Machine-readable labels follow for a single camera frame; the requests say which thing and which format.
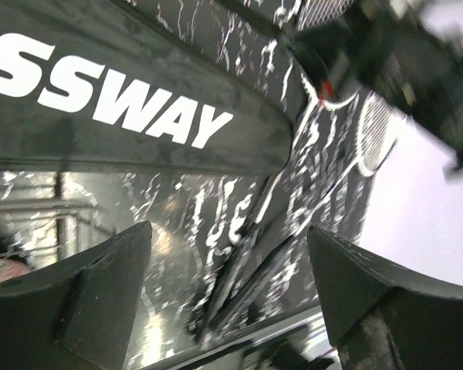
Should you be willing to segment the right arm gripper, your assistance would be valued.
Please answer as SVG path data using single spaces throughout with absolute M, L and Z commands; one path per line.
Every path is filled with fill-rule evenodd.
M 355 79 L 463 154 L 463 47 L 429 32 L 407 1 L 400 12 L 398 4 L 355 1 L 291 36 L 289 50 L 329 96 Z

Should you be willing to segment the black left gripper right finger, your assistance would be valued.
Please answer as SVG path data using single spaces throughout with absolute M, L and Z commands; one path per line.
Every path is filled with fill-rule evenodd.
M 366 251 L 320 226 L 309 256 L 344 369 L 463 369 L 463 286 Z

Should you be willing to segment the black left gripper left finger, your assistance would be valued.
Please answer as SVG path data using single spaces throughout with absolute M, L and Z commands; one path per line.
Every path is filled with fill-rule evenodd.
M 0 284 L 0 369 L 121 369 L 150 260 L 144 221 Z

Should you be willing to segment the black racket bag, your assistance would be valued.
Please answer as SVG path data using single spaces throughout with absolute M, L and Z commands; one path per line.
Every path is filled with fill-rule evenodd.
M 0 1 L 0 170 L 268 176 L 288 116 L 123 1 Z

